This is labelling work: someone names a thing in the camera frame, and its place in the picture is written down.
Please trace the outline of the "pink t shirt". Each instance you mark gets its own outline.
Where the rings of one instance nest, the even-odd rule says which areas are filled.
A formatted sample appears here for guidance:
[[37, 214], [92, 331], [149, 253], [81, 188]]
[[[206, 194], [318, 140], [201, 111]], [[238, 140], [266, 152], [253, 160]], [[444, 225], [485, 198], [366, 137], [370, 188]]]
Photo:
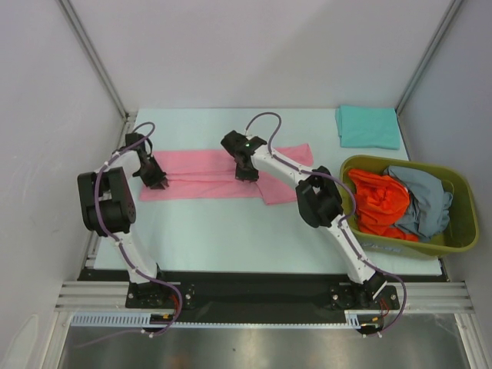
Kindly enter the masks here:
[[168, 186], [143, 187], [140, 201], [260, 198], [266, 205], [296, 201], [295, 191], [268, 173], [261, 172], [254, 182], [239, 181], [234, 159], [225, 150], [157, 151], [154, 157]]

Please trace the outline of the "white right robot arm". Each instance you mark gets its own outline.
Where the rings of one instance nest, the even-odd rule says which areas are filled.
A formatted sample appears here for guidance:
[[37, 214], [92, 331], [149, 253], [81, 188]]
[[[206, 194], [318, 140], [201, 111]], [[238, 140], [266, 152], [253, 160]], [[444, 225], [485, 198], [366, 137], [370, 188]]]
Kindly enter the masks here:
[[363, 308], [373, 308], [381, 301], [387, 280], [368, 260], [351, 231], [336, 179], [329, 170], [302, 165], [264, 139], [237, 131], [227, 133], [221, 146], [234, 159], [238, 180], [258, 181], [264, 172], [292, 188], [303, 221], [320, 230], [344, 260], [347, 276], [357, 285], [355, 301]]

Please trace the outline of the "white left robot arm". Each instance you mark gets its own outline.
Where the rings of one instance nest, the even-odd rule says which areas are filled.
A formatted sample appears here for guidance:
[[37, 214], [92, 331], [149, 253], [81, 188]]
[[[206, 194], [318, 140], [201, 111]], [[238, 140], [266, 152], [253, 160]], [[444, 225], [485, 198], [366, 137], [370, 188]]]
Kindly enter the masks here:
[[170, 289], [157, 280], [158, 263], [141, 245], [135, 231], [137, 210], [128, 181], [140, 178], [144, 188], [165, 190], [167, 174], [152, 154], [147, 135], [132, 132], [98, 170], [77, 177], [81, 215], [85, 227], [111, 240], [120, 254], [132, 284], [146, 284], [143, 298], [153, 307], [165, 305]]

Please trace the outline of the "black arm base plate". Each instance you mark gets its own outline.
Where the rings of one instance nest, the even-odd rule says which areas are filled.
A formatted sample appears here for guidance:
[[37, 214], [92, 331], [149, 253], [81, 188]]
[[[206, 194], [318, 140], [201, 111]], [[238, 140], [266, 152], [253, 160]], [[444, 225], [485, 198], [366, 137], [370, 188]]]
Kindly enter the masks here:
[[170, 311], [193, 321], [206, 317], [254, 321], [314, 321], [338, 311], [376, 314], [380, 320], [400, 309], [395, 286], [388, 284], [375, 300], [343, 275], [165, 271], [160, 283], [132, 284], [125, 271], [84, 269], [77, 281], [128, 283], [125, 310]]

